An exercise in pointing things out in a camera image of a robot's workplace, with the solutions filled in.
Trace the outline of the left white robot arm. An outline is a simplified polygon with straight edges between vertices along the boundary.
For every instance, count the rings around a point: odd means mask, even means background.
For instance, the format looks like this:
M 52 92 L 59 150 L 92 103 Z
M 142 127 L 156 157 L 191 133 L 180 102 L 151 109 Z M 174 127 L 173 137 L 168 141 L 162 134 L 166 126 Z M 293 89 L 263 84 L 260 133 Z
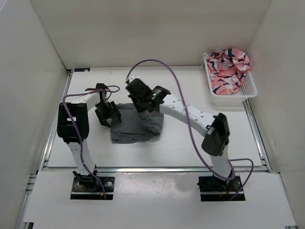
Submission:
M 77 182 L 89 191 L 104 188 L 98 178 L 96 164 L 91 157 L 87 138 L 89 136 L 88 112 L 95 109 L 95 114 L 102 126 L 110 127 L 112 121 L 121 122 L 121 113 L 114 102 L 109 102 L 107 94 L 120 90 L 116 85 L 97 83 L 94 88 L 87 88 L 81 94 L 68 94 L 59 104 L 57 135 L 70 149 L 76 170 L 73 172 Z

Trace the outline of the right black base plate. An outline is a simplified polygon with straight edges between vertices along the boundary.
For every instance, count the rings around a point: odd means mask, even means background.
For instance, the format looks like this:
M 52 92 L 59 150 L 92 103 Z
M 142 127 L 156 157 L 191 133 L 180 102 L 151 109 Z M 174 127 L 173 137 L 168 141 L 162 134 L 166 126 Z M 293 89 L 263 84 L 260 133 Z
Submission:
M 222 181 L 214 176 L 198 177 L 201 202 L 246 201 L 240 176 Z

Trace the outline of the white plastic basket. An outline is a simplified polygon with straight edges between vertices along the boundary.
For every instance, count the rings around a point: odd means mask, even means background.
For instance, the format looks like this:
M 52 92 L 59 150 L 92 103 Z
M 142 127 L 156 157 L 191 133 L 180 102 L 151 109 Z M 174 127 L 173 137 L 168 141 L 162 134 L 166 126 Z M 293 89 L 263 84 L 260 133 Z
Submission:
M 212 90 L 212 84 L 210 79 L 210 73 L 208 71 L 207 59 L 209 55 L 207 53 L 203 53 L 202 57 L 202 66 L 205 67 L 206 78 L 208 81 L 211 101 L 214 105 L 219 107 L 240 107 L 243 102 L 245 102 L 249 98 L 254 98 L 257 96 L 258 91 L 252 76 L 251 71 L 249 71 L 245 78 L 244 84 L 239 88 L 237 93 L 231 95 L 217 95 Z

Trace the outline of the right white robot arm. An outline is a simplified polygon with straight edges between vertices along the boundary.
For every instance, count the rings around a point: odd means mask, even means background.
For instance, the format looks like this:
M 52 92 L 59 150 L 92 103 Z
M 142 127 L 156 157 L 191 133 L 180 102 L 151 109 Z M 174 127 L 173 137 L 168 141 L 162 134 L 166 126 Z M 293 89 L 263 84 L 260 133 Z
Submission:
M 215 176 L 214 186 L 221 191 L 231 185 L 235 178 L 233 166 L 228 158 L 229 127 L 227 117 L 219 113 L 213 115 L 186 105 L 169 90 L 156 86 L 150 89 L 138 76 L 128 76 L 126 90 L 139 112 L 157 111 L 169 115 L 197 131 L 202 137 L 202 150 L 212 162 L 209 170 Z

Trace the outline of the aluminium frame rail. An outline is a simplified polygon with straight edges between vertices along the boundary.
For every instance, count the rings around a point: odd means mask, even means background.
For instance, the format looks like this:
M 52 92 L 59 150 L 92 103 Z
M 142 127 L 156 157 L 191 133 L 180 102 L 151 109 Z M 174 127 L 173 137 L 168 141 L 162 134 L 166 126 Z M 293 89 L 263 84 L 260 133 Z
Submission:
M 251 167 L 235 167 L 236 172 L 250 172 Z M 74 167 L 44 167 L 42 171 L 74 171 Z M 97 167 L 101 173 L 145 173 L 145 172 L 210 172 L 206 167 Z M 267 172 L 267 166 L 254 167 L 253 172 Z

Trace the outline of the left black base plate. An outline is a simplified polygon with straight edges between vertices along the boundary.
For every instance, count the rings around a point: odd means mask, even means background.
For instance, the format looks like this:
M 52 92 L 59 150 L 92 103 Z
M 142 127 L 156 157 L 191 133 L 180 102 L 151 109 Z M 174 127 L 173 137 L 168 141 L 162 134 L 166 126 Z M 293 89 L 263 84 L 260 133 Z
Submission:
M 70 199 L 73 200 L 113 200 L 115 177 L 99 177 L 99 181 L 91 175 L 81 175 L 73 171 L 74 179 Z

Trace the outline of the small black label tag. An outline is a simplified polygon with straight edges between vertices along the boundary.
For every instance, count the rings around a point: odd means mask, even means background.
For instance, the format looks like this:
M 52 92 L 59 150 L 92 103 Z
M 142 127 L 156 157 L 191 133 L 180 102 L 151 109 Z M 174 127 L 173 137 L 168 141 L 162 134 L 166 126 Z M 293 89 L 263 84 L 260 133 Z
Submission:
M 89 72 L 90 68 L 75 68 L 74 72 Z

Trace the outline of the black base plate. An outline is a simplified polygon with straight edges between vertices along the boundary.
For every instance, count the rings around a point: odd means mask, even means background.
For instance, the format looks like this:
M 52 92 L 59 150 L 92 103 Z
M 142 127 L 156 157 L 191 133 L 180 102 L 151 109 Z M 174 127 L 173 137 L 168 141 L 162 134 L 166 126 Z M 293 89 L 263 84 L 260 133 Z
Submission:
M 222 181 L 214 176 L 198 177 L 201 202 L 246 201 L 240 176 Z
M 70 199 L 73 200 L 113 200 L 115 177 L 99 177 L 99 181 L 91 175 L 81 175 L 73 171 L 74 179 Z

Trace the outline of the pink patterned shorts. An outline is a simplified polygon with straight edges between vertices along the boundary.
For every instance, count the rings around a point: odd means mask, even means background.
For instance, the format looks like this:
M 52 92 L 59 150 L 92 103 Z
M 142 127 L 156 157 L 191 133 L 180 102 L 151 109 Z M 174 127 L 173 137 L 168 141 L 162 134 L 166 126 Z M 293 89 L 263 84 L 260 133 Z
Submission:
M 216 95 L 237 93 L 251 70 L 248 55 L 235 48 L 211 52 L 206 63 L 212 92 Z

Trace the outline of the grey shorts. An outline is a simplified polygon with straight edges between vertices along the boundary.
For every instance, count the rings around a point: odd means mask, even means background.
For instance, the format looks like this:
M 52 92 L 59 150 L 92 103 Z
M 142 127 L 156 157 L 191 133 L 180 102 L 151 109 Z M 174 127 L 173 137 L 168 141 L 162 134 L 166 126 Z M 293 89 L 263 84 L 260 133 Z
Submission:
M 157 111 L 139 113 L 134 104 L 117 104 L 121 120 L 111 122 L 111 141 L 114 144 L 132 144 L 147 142 L 159 137 L 164 122 L 164 115 Z

